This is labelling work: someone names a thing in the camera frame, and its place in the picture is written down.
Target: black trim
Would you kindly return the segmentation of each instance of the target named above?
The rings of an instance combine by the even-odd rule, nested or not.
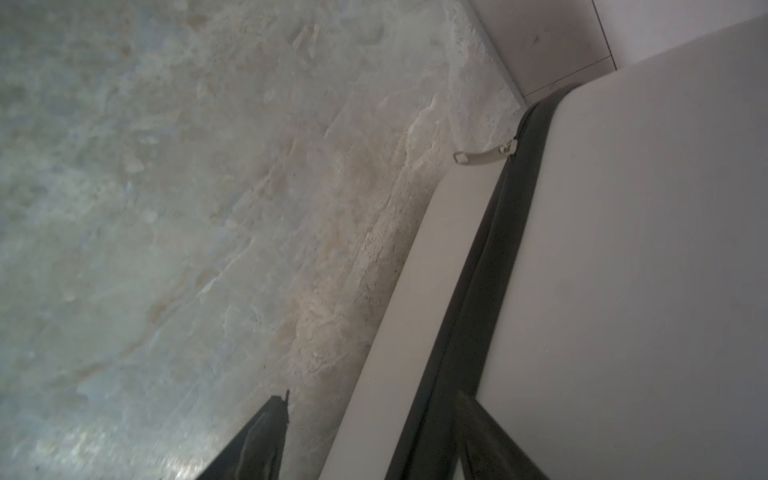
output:
[[[456,444],[454,400],[477,393],[507,283],[531,207],[549,124],[563,88],[520,120],[517,151],[498,179],[458,278],[386,480],[451,477]]]

